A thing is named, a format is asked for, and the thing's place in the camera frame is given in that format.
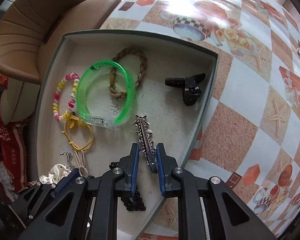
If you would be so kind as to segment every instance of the multicolored beaded bracelet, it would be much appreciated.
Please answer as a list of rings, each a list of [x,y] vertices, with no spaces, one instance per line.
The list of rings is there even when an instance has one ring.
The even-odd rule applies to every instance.
[[[72,93],[71,93],[71,97],[70,100],[68,102],[68,107],[66,109],[66,112],[62,115],[59,114],[59,100],[60,100],[60,93],[62,91],[62,89],[65,87],[66,82],[69,80],[73,80],[73,87],[72,87]],[[76,98],[76,94],[77,94],[77,87],[78,87],[78,83],[80,81],[80,77],[73,72],[68,73],[67,75],[64,76],[63,79],[61,79],[60,83],[58,84],[56,93],[54,94],[54,102],[53,102],[53,115],[54,117],[60,122],[60,121],[64,121],[67,120],[71,115],[72,115],[72,111],[74,108],[74,103],[75,103],[75,98]]]

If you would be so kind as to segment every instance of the transparent green bangle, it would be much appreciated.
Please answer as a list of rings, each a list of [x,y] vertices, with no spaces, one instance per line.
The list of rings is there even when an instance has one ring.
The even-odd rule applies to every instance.
[[[91,80],[100,69],[105,67],[113,67],[118,69],[122,73],[127,86],[127,98],[124,107],[121,113],[113,119],[101,116],[93,116],[87,107],[87,91],[91,84]],[[80,116],[86,123],[103,127],[111,127],[113,125],[121,124],[129,116],[135,97],[136,85],[131,74],[114,61],[100,61],[88,68],[80,79],[77,89],[77,107]]]

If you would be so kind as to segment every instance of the checkered tablecloth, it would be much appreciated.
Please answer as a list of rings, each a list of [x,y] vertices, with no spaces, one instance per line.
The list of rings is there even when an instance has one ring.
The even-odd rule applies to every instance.
[[[219,176],[280,236],[300,210],[300,30],[291,15],[275,0],[124,0],[101,29],[162,33],[219,54],[186,169]],[[198,36],[203,29],[209,35]],[[176,239],[177,206],[169,199],[140,239]]]

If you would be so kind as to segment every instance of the brown leather chair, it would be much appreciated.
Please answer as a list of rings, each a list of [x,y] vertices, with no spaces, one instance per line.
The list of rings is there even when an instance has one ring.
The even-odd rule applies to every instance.
[[[0,21],[0,73],[41,84],[67,32],[98,29],[121,0],[15,0]]]

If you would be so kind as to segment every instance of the black hair claw clip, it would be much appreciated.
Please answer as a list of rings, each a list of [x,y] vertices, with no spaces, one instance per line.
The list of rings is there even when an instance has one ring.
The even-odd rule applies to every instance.
[[[186,106],[192,106],[201,96],[202,91],[198,84],[205,79],[205,73],[191,77],[166,78],[165,84],[169,87],[182,88],[182,98]]]

